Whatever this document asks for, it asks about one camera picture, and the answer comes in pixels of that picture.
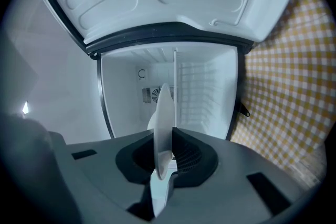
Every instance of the yellow checkered tablecloth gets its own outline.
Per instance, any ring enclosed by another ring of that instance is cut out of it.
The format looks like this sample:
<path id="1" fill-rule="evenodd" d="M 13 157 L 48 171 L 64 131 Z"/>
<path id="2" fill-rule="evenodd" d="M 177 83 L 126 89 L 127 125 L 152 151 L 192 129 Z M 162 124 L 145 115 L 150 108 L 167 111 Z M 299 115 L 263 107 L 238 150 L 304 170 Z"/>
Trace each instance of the yellow checkered tablecloth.
<path id="1" fill-rule="evenodd" d="M 335 122 L 336 27 L 324 0 L 290 0 L 269 37 L 246 56 L 232 141 L 281 168 L 317 148 Z"/>

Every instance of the black vent opening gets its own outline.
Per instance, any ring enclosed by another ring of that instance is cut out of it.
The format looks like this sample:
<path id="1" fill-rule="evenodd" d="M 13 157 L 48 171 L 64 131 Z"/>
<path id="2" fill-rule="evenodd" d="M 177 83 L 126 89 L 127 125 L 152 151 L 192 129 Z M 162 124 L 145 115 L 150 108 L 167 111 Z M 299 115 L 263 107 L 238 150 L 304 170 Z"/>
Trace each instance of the black vent opening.
<path id="1" fill-rule="evenodd" d="M 169 87 L 169 89 L 170 89 L 170 96 L 171 96 L 171 98 L 173 99 L 173 101 L 175 101 L 175 97 L 174 97 L 174 93 L 175 93 L 175 88 L 174 87 Z"/>
<path id="2" fill-rule="evenodd" d="M 72 153 L 72 157 L 74 159 L 82 159 L 82 158 L 85 158 L 85 157 L 92 156 L 94 154 L 97 154 L 97 152 L 94 151 L 94 150 L 87 150 L 87 151 L 80 151 L 80 152 Z"/>
<path id="3" fill-rule="evenodd" d="M 281 213 L 290 206 L 290 202 L 262 173 L 248 175 L 247 179 L 250 181 L 273 216 Z"/>
<path id="4" fill-rule="evenodd" d="M 150 104 L 151 101 L 151 88 L 142 88 L 142 102 Z"/>

